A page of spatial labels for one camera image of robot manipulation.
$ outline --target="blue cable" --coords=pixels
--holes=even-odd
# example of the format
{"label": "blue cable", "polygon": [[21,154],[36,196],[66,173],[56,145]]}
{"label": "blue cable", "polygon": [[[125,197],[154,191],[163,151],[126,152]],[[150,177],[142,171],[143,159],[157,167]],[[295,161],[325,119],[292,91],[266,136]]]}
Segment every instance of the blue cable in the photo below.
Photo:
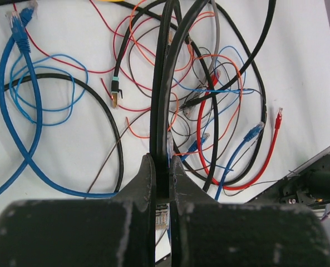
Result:
{"label": "blue cable", "polygon": [[[63,73],[65,73],[65,74],[68,74],[69,76],[70,76],[70,78],[71,78],[71,80],[72,80],[72,83],[73,83],[73,85],[72,85],[72,97],[71,97],[71,104],[69,105],[69,106],[67,106],[67,107],[65,107],[65,108],[61,108],[61,109],[59,109],[59,110],[52,110],[52,111],[50,111],[50,110],[46,110],[46,111],[49,111],[49,112],[56,112],[56,111],[61,111],[61,110],[66,110],[66,109],[68,109],[68,108],[70,108],[70,112],[68,113],[68,115],[67,115],[67,117],[63,120],[63,121],[60,121],[60,122],[56,122],[56,123],[43,123],[42,124],[42,126],[56,126],[56,125],[60,125],[60,124],[63,124],[64,122],[66,122],[70,117],[71,117],[71,115],[72,115],[72,111],[73,111],[73,106],[74,106],[74,104],[76,103],[76,102],[78,102],[78,100],[83,96],[83,94],[84,94],[84,90],[82,91],[82,93],[80,94],[80,96],[78,97],[78,99],[75,101],[74,99],[75,99],[75,91],[76,91],[76,88],[75,88],[75,80],[74,80],[74,78],[73,78],[73,75],[71,75],[69,72],[67,72],[67,71],[64,71],[64,70],[61,70],[61,69],[59,69],[59,68],[54,68],[54,67],[48,67],[48,66],[36,66],[36,67],[34,67],[35,69],[37,69],[37,68],[46,68],[46,69],[49,69],[49,70],[56,70],[56,71],[60,71],[60,72],[63,72]],[[20,86],[20,84],[21,84],[21,82],[22,82],[22,80],[24,79],[24,77],[28,74],[29,72],[27,71],[27,72],[25,72],[21,77],[20,77],[20,79],[19,79],[19,81],[18,81],[18,84],[17,84],[17,87],[16,87],[16,89],[14,89],[14,97],[12,96],[12,91],[11,91],[11,96],[12,96],[12,98],[13,98],[13,100],[14,100],[14,103],[15,103],[15,105],[17,106],[17,108],[19,109],[19,111],[21,112],[21,114],[27,119],[27,120],[29,120],[31,123],[36,123],[36,121],[34,121],[31,117],[30,117],[30,115],[21,107],[21,105],[20,105],[20,103],[19,103],[19,100],[18,100],[18,98],[20,98],[21,99],[21,97],[19,96],[19,94],[18,94],[18,91],[19,91],[19,86]]]}
{"label": "blue cable", "polygon": [[[32,17],[32,13],[33,10],[30,12],[29,8],[25,8],[23,9],[23,11],[20,13],[20,16],[22,18],[22,22],[23,25],[26,26],[29,21],[31,20]],[[0,106],[2,107],[2,104],[4,104],[4,106],[6,107],[6,103],[5,103],[5,95],[4,95],[4,74],[5,74],[5,69],[6,69],[6,64],[10,55],[10,52],[14,46],[15,40],[13,37],[10,37],[9,41],[6,44],[6,47],[3,51],[3,55],[1,58],[1,62],[0,62]],[[34,75],[31,76],[32,78],[32,83],[34,84],[36,81],[37,84],[37,79],[36,79],[36,75],[35,72],[33,73]],[[37,117],[39,118],[39,114],[41,112],[42,115],[42,110],[39,109],[39,107],[37,107]],[[36,127],[36,134],[35,136],[39,136],[41,135],[41,129],[39,127]],[[36,151],[38,142],[39,142],[40,138],[35,138],[32,142],[32,145],[30,147],[30,155],[33,155]],[[27,166],[27,162],[26,160],[24,160],[21,165],[19,166],[19,168],[15,171],[15,173],[0,187],[0,195],[9,188],[9,186],[11,186],[13,184],[13,182],[15,182],[15,180],[17,179],[17,177],[19,177],[19,175],[23,172],[23,170],[26,168]]]}
{"label": "blue cable", "polygon": [[[31,20],[31,16],[33,13],[33,9],[32,8],[25,8],[23,9],[23,11],[20,13],[20,18],[21,18],[21,22],[24,26],[27,25],[27,23]],[[15,26],[18,27],[19,21],[15,21]],[[109,194],[87,194],[84,192],[78,192],[75,190],[70,190],[67,189],[65,187],[62,187],[58,184],[55,184],[53,181],[51,181],[41,170],[40,168],[38,168],[38,166],[35,164],[35,162],[32,160],[32,155],[34,154],[38,142],[40,140],[41,137],[41,130],[42,130],[42,102],[41,102],[41,94],[40,94],[40,89],[38,88],[38,83],[37,83],[37,79],[36,79],[36,74],[35,74],[35,70],[33,69],[33,65],[32,65],[32,61],[31,58],[28,54],[28,42],[27,42],[27,36],[25,37],[23,36],[23,38],[26,39],[17,39],[15,40],[15,36],[13,34],[13,36],[9,39],[9,41],[7,42],[7,45],[3,51],[3,55],[1,58],[1,62],[0,62],[0,108],[1,108],[1,113],[4,119],[4,122],[11,134],[11,136],[14,139],[15,144],[17,145],[20,153],[22,154],[22,156],[24,157],[24,161],[22,162],[22,164],[20,165],[20,167],[17,169],[17,171],[12,175],[12,177],[10,177],[7,182],[5,182],[1,187],[0,187],[0,194],[2,192],[4,192],[15,180],[17,177],[19,177],[19,175],[22,173],[22,171],[25,169],[25,167],[29,164],[30,167],[32,168],[32,170],[40,177],[40,179],[45,182],[47,185],[49,185],[50,187],[63,192],[65,194],[69,194],[69,195],[74,195],[74,196],[80,196],[80,197],[95,197],[95,198],[105,198],[105,197],[113,197],[116,195],[116,193],[109,193]],[[36,133],[35,133],[35,137],[34,140],[32,142],[30,151],[27,152],[25,146],[23,145],[22,141],[20,140],[19,136],[16,133],[16,130],[12,124],[12,121],[10,119],[8,110],[7,110],[7,106],[6,106],[6,101],[5,101],[5,95],[4,95],[4,75],[5,75],[5,70],[6,70],[6,64],[9,58],[9,55],[11,53],[11,50],[13,48],[13,45],[15,43],[15,41],[17,41],[18,47],[21,51],[26,50],[26,52],[24,51],[24,57],[26,60],[26,64],[29,68],[30,71],[30,77],[32,80],[32,84],[33,84],[33,88],[34,88],[34,93],[35,93],[35,100],[36,100],[36,111],[37,111],[37,123],[36,123]]]}
{"label": "blue cable", "polygon": [[[244,65],[244,60],[243,60],[242,56],[240,55],[239,51],[234,46],[225,46],[218,52],[218,54],[220,55],[225,49],[228,49],[228,48],[232,48],[237,53],[237,55],[239,56],[242,64]],[[220,61],[217,59],[214,63],[214,69],[216,69],[217,62],[220,63]],[[245,81],[247,79],[247,72],[245,71],[243,74],[244,74],[244,82],[243,82],[243,86],[244,86]],[[220,85],[224,86],[224,84],[220,81],[219,77],[217,77],[217,79],[218,79],[218,82],[220,83]]]}
{"label": "blue cable", "polygon": [[215,200],[219,199],[220,196],[220,192],[221,189],[223,188],[224,185],[224,181],[226,176],[228,175],[229,171],[230,171],[230,166],[232,165],[235,157],[238,155],[239,151],[244,147],[244,145],[251,141],[253,138],[255,138],[256,136],[259,135],[259,133],[262,131],[262,129],[264,128],[265,124],[263,122],[260,122],[259,124],[257,124],[254,128],[252,128],[247,135],[244,137],[244,139],[242,140],[242,142],[240,143],[240,145],[237,147],[237,149],[234,151],[234,153],[232,154],[232,156],[230,157],[228,164],[226,165],[226,169],[224,170],[223,176],[221,177],[220,180],[220,184],[218,186],[218,189],[216,191],[215,194]]}
{"label": "blue cable", "polygon": [[[88,83],[89,76],[88,76],[88,70],[87,70],[87,68],[86,68],[81,62],[79,62],[78,60],[76,60],[76,59],[74,59],[73,57],[70,57],[70,56],[68,56],[68,55],[65,55],[65,54],[55,54],[55,55],[51,55],[51,56],[46,57],[46,58],[44,58],[44,59],[42,59],[42,60],[36,61],[36,62],[34,62],[33,64],[35,65],[35,64],[38,64],[38,63],[44,62],[44,61],[46,61],[46,60],[48,60],[48,59],[50,59],[50,58],[55,58],[55,57],[66,57],[66,58],[69,58],[69,59],[75,61],[76,63],[78,63],[78,64],[79,64],[79,65],[85,70],[85,72],[86,72],[86,83]],[[32,122],[32,123],[36,123],[34,120],[31,119],[30,115],[29,115],[29,114],[28,114],[28,113],[27,113],[27,112],[26,112],[26,111],[20,106],[20,104],[19,104],[19,102],[18,102],[18,98],[19,98],[23,103],[25,103],[25,104],[28,105],[29,107],[36,108],[34,105],[32,105],[32,104],[28,103],[27,101],[25,101],[25,100],[24,100],[24,99],[23,99],[23,98],[17,93],[17,92],[18,92],[18,89],[19,89],[19,86],[20,86],[20,84],[21,84],[21,82],[22,82],[24,76],[27,75],[28,72],[25,72],[25,73],[23,74],[23,76],[22,76],[21,79],[19,80],[19,83],[18,83],[16,89],[13,88],[13,87],[11,86],[12,81],[14,81],[14,80],[17,78],[17,76],[18,76],[22,71],[24,71],[25,68],[26,68],[26,67],[23,67],[23,68],[20,69],[15,75],[13,74],[14,69],[15,69],[17,63],[20,61],[21,58],[22,58],[22,55],[16,60],[16,62],[14,63],[14,65],[13,65],[13,67],[12,67],[12,69],[11,69],[11,72],[10,72],[10,77],[11,77],[11,79],[10,79],[11,82],[9,83],[10,94],[11,94],[11,97],[12,97],[12,99],[13,99],[15,105],[17,106],[17,108],[19,109],[19,111],[22,113],[22,115],[23,115],[26,119],[28,119],[30,122]],[[68,75],[70,76],[70,78],[71,78],[71,80],[72,80],[72,84],[73,84],[73,89],[72,89],[72,101],[71,101],[71,104],[68,105],[68,106],[66,106],[66,107],[64,107],[64,108],[58,108],[58,109],[52,109],[52,110],[50,110],[50,109],[43,109],[43,111],[47,111],[47,112],[60,112],[60,111],[64,111],[64,110],[67,110],[67,109],[70,108],[70,112],[69,112],[68,116],[67,116],[63,121],[58,122],[58,123],[51,123],[51,124],[46,124],[46,123],[44,123],[43,126],[56,126],[56,125],[60,125],[60,124],[62,124],[62,123],[64,123],[64,122],[66,122],[66,121],[71,117],[71,115],[72,115],[72,111],[73,111],[73,106],[74,106],[74,104],[77,103],[77,102],[81,99],[81,97],[82,97],[82,96],[84,95],[84,93],[85,93],[85,90],[83,90],[82,93],[79,95],[79,97],[78,97],[76,100],[74,100],[74,97],[75,97],[75,82],[74,82],[73,76],[72,76],[70,73],[68,73],[68,72],[66,72],[66,71],[64,71],[64,70],[61,70],[61,69],[59,69],[59,68],[47,67],[47,66],[36,66],[35,68],[47,68],[47,69],[51,69],[51,70],[56,70],[56,71],[60,71],[60,72],[66,73],[66,74],[68,74]]]}

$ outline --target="cable end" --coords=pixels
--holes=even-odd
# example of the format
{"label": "cable end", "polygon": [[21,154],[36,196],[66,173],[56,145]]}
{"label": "cable end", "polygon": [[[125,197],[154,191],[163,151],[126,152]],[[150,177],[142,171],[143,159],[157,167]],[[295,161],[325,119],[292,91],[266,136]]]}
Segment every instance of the cable end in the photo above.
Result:
{"label": "cable end", "polygon": [[280,129],[281,127],[281,122],[282,122],[282,111],[283,111],[283,108],[279,108],[278,110],[278,114],[277,114],[277,117],[276,117],[276,122],[275,122],[275,129]]}
{"label": "cable end", "polygon": [[111,93],[111,98],[113,100],[113,108],[118,107],[118,93]]}
{"label": "cable end", "polygon": [[5,14],[5,16],[8,19],[9,26],[11,29],[17,25],[17,22],[21,23],[21,19],[20,19],[19,13],[17,11],[8,11]]}
{"label": "cable end", "polygon": [[210,137],[210,133],[208,133],[208,132],[205,132],[204,134],[203,134],[203,143],[205,142],[205,141],[207,141],[207,139]]}
{"label": "cable end", "polygon": [[265,123],[261,121],[259,124],[257,124],[254,128],[252,128],[248,132],[248,134],[244,137],[244,140],[246,142],[249,142],[250,140],[255,138],[258,134],[260,134],[264,127],[265,127]]}

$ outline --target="black flat cable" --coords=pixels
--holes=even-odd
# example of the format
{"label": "black flat cable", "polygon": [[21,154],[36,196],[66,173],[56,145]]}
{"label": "black flat cable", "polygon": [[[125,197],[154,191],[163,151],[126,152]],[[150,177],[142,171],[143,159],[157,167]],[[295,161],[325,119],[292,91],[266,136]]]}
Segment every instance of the black flat cable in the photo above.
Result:
{"label": "black flat cable", "polygon": [[[168,50],[168,40],[170,32],[170,23],[172,12],[175,10],[176,19],[178,24],[181,23],[182,15],[181,8],[178,0],[168,0],[165,3],[164,9],[162,11],[159,37],[157,39],[156,56],[155,56],[155,66],[154,66],[154,78],[152,81],[152,93],[151,93],[151,112],[150,112],[150,145],[149,151],[152,156],[156,168],[156,197],[169,198],[170,192],[170,180],[169,180],[169,164],[162,165],[159,158],[156,156],[157,143],[155,136],[157,135],[157,118],[159,115],[159,102],[162,101],[160,98],[160,86],[162,82],[162,76],[164,74],[164,64],[167,56]],[[169,122],[166,122],[166,139],[168,132]]]}
{"label": "black flat cable", "polygon": [[[276,0],[269,0],[269,5],[268,5],[268,10],[267,10],[267,16],[266,16],[266,20],[265,20],[265,24],[262,30],[262,33],[260,35],[259,41],[257,43],[257,45],[255,46],[254,50],[252,51],[251,55],[249,56],[248,60],[245,62],[245,64],[242,66],[242,68],[240,69],[240,74],[242,75],[247,68],[251,65],[251,63],[253,62],[254,58],[256,57],[256,55],[258,54],[258,52],[260,51],[266,37],[267,34],[270,30],[270,26],[272,23],[272,19],[274,16],[274,12],[275,12],[275,6],[276,6]],[[231,86],[232,84],[234,84],[234,82],[236,82],[238,80],[238,76],[236,75],[234,78],[232,78],[226,85],[222,86],[221,88],[219,88],[216,91],[223,91],[229,88],[229,86]],[[188,108],[188,107],[192,107],[195,105],[198,105],[199,103],[201,103],[202,101],[209,99],[212,95],[216,94],[216,93],[220,93],[220,92],[213,92],[210,93],[206,96],[200,97],[200,98],[195,98],[192,100],[189,100],[187,103],[184,103],[182,105],[181,108]]]}
{"label": "black flat cable", "polygon": [[[207,5],[208,0],[196,0],[194,4],[189,8],[188,12],[184,16],[182,22],[179,24],[178,29],[173,38],[172,44],[170,46],[169,54],[165,62],[164,73],[162,76],[162,82],[160,87],[160,99],[158,103],[157,110],[159,115],[157,121],[153,122],[151,125],[156,126],[157,131],[155,136],[150,138],[156,140],[157,151],[155,152],[155,157],[157,159],[158,166],[166,168],[167,163],[167,123],[168,123],[168,110],[170,104],[170,93],[172,79],[175,71],[175,65],[178,58],[178,55],[181,50],[182,43],[185,41],[186,36],[190,30],[190,27],[195,22],[201,10]],[[200,54],[200,51],[196,45],[193,46],[193,49],[196,54]],[[210,78],[210,73],[208,68],[205,65],[204,61],[201,61],[203,64],[202,67],[206,74],[210,90],[214,90],[213,81]],[[211,180],[214,175],[216,167],[216,155],[218,153],[218,136],[219,136],[219,121],[218,121],[218,105],[216,102],[216,95],[213,97],[213,108],[214,108],[214,146],[213,146],[213,157],[211,159],[211,165],[207,180],[203,186],[205,192],[208,191]]]}
{"label": "black flat cable", "polygon": [[[176,16],[176,19],[178,20],[178,24],[180,24],[182,20],[180,5],[178,0],[168,0],[165,3],[164,9],[162,11],[162,16],[160,20],[160,29],[159,29],[159,36],[157,39],[157,46],[156,46],[156,57],[155,57],[155,66],[154,66],[154,78],[152,81],[152,93],[151,93],[151,112],[150,112],[150,146],[149,151],[152,155],[152,158],[154,159],[154,164],[156,166],[157,172],[160,171],[158,168],[157,160],[156,160],[156,152],[157,151],[157,144],[156,139],[151,138],[152,136],[156,136],[156,124],[157,124],[157,117],[158,117],[158,110],[157,107],[159,106],[160,102],[160,86],[162,81],[162,74],[164,71],[164,62],[167,55],[167,49],[168,49],[168,40],[169,40],[169,32],[170,32],[170,23],[171,23],[171,16],[173,10],[177,10],[176,13],[178,14],[178,18]],[[168,121],[166,122],[166,132],[168,128]],[[168,164],[166,165],[166,168],[164,171],[168,172]],[[156,182],[160,180],[167,181],[168,179],[156,179]],[[161,188],[168,188],[168,185],[163,185]]]}
{"label": "black flat cable", "polygon": [[[39,73],[39,74],[36,74],[36,78],[37,79],[54,78],[54,79],[72,81],[70,76],[59,74],[59,73]],[[75,80],[76,84],[78,84],[79,86],[84,88],[87,92],[89,92],[98,101],[98,103],[101,105],[101,107],[103,108],[106,116],[109,119],[109,122],[110,122],[110,125],[111,125],[111,128],[112,128],[115,140],[116,141],[119,140],[120,135],[119,135],[118,128],[116,126],[116,122],[115,122],[114,117],[113,117],[110,109],[108,108],[107,104],[105,104],[104,100],[89,85],[87,85],[86,83],[84,83],[84,82],[82,82],[82,81],[80,81],[76,78],[73,78],[73,79]],[[30,76],[25,76],[23,78],[23,80],[21,81],[21,83],[29,82],[30,80],[31,80]],[[19,81],[19,79],[14,80],[12,82],[12,86],[18,85],[18,81]],[[4,85],[4,91],[6,92],[8,90],[9,90],[9,83]],[[122,179],[123,179],[123,176],[124,176],[124,155],[123,155],[123,151],[122,151],[121,141],[119,141],[117,143],[117,151],[118,151],[118,158],[119,158],[119,175],[118,175],[118,179],[117,179],[117,183],[116,183],[114,192],[119,192],[120,187],[121,187],[121,183],[122,183]]]}

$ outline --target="ethernet cable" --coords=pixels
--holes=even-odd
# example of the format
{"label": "ethernet cable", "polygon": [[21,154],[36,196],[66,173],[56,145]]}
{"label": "ethernet cable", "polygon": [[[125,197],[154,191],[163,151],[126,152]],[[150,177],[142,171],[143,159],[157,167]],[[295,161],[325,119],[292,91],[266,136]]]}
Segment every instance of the ethernet cable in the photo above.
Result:
{"label": "ethernet cable", "polygon": [[[11,28],[13,32],[13,36],[9,39],[7,42],[7,45],[4,49],[1,63],[0,63],[0,107],[3,119],[6,123],[6,126],[14,139],[15,144],[17,145],[20,153],[24,157],[24,161],[22,165],[18,168],[18,170],[14,173],[14,175],[10,178],[10,180],[15,180],[20,173],[25,169],[27,164],[30,165],[31,169],[40,177],[40,179],[45,182],[50,187],[63,192],[65,194],[73,195],[73,196],[80,196],[80,197],[94,197],[94,198],[105,198],[105,197],[113,197],[116,195],[115,193],[109,193],[109,194],[87,194],[84,192],[79,192],[71,189],[67,189],[63,186],[60,186],[53,181],[51,181],[42,171],[41,169],[36,165],[36,163],[32,160],[32,155],[34,154],[36,147],[38,145],[38,142],[41,137],[41,130],[42,130],[42,102],[41,102],[41,94],[40,89],[38,88],[37,79],[35,70],[33,69],[32,61],[29,55],[29,45],[28,45],[28,39],[26,35],[26,31],[24,26],[31,20],[32,13],[34,11],[34,7],[29,7],[24,9],[20,13],[20,17],[17,13],[11,13]],[[11,50],[13,48],[14,43],[17,43],[20,51],[24,55],[27,66],[30,71],[31,80],[33,81],[33,89],[35,94],[35,100],[36,100],[36,111],[37,111],[37,124],[36,124],[36,134],[34,137],[34,141],[32,143],[32,146],[30,148],[30,152],[28,152],[20,140],[18,134],[16,133],[16,130],[13,126],[13,123],[10,119],[7,106],[6,106],[6,100],[4,95],[4,74],[6,70],[6,63],[8,60],[8,57],[11,53]]]}
{"label": "ethernet cable", "polygon": [[224,186],[225,178],[226,178],[227,174],[230,171],[230,167],[233,164],[233,162],[235,160],[235,157],[238,155],[239,151],[244,147],[244,145],[246,143],[250,142],[253,138],[255,138],[256,136],[258,136],[261,133],[261,131],[264,128],[264,126],[265,126],[265,124],[263,122],[260,122],[254,128],[252,128],[247,133],[247,135],[244,137],[244,139],[242,140],[242,142],[240,143],[240,145],[237,147],[237,149],[234,151],[234,153],[232,154],[232,156],[230,157],[230,159],[228,161],[228,164],[226,165],[226,168],[224,170],[223,176],[221,177],[221,180],[220,180],[218,189],[216,191],[215,198],[214,198],[215,200],[218,201],[218,199],[219,199],[220,192],[221,192],[221,190],[222,190],[222,188]]}

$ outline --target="black wire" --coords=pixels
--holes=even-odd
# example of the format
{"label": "black wire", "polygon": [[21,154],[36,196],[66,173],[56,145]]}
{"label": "black wire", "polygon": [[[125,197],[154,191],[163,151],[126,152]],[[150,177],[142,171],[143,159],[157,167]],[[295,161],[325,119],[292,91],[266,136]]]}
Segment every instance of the black wire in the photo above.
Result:
{"label": "black wire", "polygon": [[[54,79],[72,81],[70,76],[59,74],[59,73],[40,73],[40,74],[36,74],[36,78],[37,79],[54,78]],[[23,78],[23,80],[21,81],[21,83],[28,82],[30,80],[31,80],[30,76],[25,76]],[[75,80],[76,84],[83,87],[87,92],[89,92],[101,105],[101,107],[103,108],[103,110],[105,112],[105,115],[109,119],[115,140],[119,140],[120,139],[119,131],[116,126],[114,117],[113,117],[110,109],[108,108],[107,104],[105,104],[104,100],[89,85],[87,85],[86,83],[84,83],[76,78],[74,78],[74,80]],[[14,80],[12,82],[12,86],[16,86],[18,84],[18,81],[19,81],[19,79]],[[9,83],[4,85],[4,91],[7,91],[7,90],[9,90]],[[122,151],[121,141],[119,141],[117,143],[117,151],[118,151],[118,158],[119,158],[119,175],[118,175],[118,179],[117,179],[117,183],[116,183],[114,192],[119,192],[121,183],[122,183],[122,179],[124,176],[124,155],[123,155],[123,151]]]}
{"label": "black wire", "polygon": [[155,247],[157,247],[157,245],[159,244],[159,242],[161,241],[161,239],[164,237],[164,235],[166,234],[166,230],[164,230],[163,232],[162,232],[162,234],[160,235],[160,237],[159,237],[159,239],[157,240],[157,242],[155,243]]}
{"label": "black wire", "polygon": [[[254,61],[254,58],[256,57],[256,55],[258,54],[258,52],[260,51],[265,39],[266,39],[266,36],[269,32],[269,29],[270,29],[270,26],[271,26],[271,23],[272,23],[272,19],[273,19],[273,16],[274,16],[274,12],[275,12],[275,6],[276,6],[276,0],[269,0],[269,5],[268,5],[268,10],[267,10],[267,16],[266,16],[266,20],[265,20],[265,24],[264,24],[264,27],[263,27],[263,30],[262,30],[262,33],[260,35],[260,38],[259,38],[259,41],[257,43],[257,45],[255,46],[253,52],[251,54],[248,55],[248,60],[245,62],[245,64],[242,66],[242,68],[240,69],[240,74],[242,75],[246,70],[247,68],[252,64],[252,62]],[[217,7],[219,9],[219,11],[221,11],[221,13],[225,14],[226,12],[223,10],[223,8],[221,6],[219,6],[217,4]],[[225,90],[225,89],[228,89],[230,85],[234,84],[234,82],[236,82],[238,79],[238,76],[236,75],[234,78],[232,78],[226,85],[222,86],[220,89],[218,90]],[[201,98],[197,98],[197,99],[194,99],[194,100],[190,100],[188,101],[184,107],[191,107],[193,105],[197,105],[199,103],[201,103],[201,101],[203,100],[206,100],[206,99],[209,99],[211,98],[213,95],[217,94],[218,92],[213,92],[213,93],[210,93],[206,96],[203,96]]]}
{"label": "black wire", "polygon": [[[229,78],[228,71],[227,71],[226,68],[224,67],[225,64],[229,64],[229,65],[232,65],[232,66],[233,66],[233,64],[232,64],[231,62],[220,63],[218,66],[216,66],[215,69],[212,70],[212,72],[211,72],[210,74],[213,74],[218,68],[223,67],[223,69],[224,69],[224,71],[225,71],[225,73],[226,73],[226,76],[227,76],[227,78],[228,78],[228,80],[229,80],[230,78]],[[228,96],[228,94],[229,94],[229,93],[227,93],[227,94],[226,94],[221,100],[219,100],[219,101],[218,101],[218,104],[220,104],[220,103],[221,103],[221,102],[222,102],[222,101]],[[208,115],[210,116],[212,111],[213,111],[213,104],[211,104],[211,109],[208,111],[208,113],[202,117],[202,120],[203,120],[204,118],[206,118]],[[188,116],[186,115],[185,112],[183,112],[183,114],[184,114],[184,116],[186,117],[187,120],[189,120],[189,121],[193,121],[193,122],[197,122],[197,119],[193,120],[193,119],[191,119],[191,118],[188,118]]]}
{"label": "black wire", "polygon": [[[171,121],[173,121],[173,118],[174,118],[176,112],[172,112],[172,111],[170,111],[170,112],[173,114],[172,117],[171,117]],[[177,135],[179,135],[179,136],[186,137],[185,141],[183,141],[183,142],[178,146],[178,148],[180,148],[180,147],[182,147],[182,146],[183,146],[183,145],[189,140],[189,138],[190,138],[190,136],[191,136],[192,134],[191,134],[191,127],[189,126],[187,120],[186,120],[185,118],[183,118],[183,117],[182,117],[181,115],[179,115],[179,114],[177,114],[177,116],[178,116],[179,118],[181,118],[181,119],[185,122],[185,124],[186,124],[186,126],[187,126],[187,128],[188,128],[188,133],[189,133],[188,135],[183,135],[183,134],[181,134],[181,133],[178,133],[178,132],[175,131],[174,127],[172,126],[172,128],[171,128],[171,132],[174,132],[175,134],[177,134]]]}
{"label": "black wire", "polygon": [[252,186],[260,185],[260,184],[266,184],[266,183],[268,183],[268,182],[277,182],[277,181],[278,181],[278,180],[274,180],[274,181],[265,181],[265,182],[257,182],[257,183],[255,183],[255,184],[253,184],[253,185],[250,185],[250,186],[248,186],[247,188],[242,189],[242,190],[240,190],[239,192],[236,192],[235,194],[232,194],[232,195],[228,195],[228,194],[225,192],[225,190],[223,190],[223,191],[224,191],[224,193],[225,193],[226,196],[237,196],[237,195],[239,195],[241,192],[244,192],[246,189],[248,189],[248,188],[250,188],[250,187],[252,187]]}

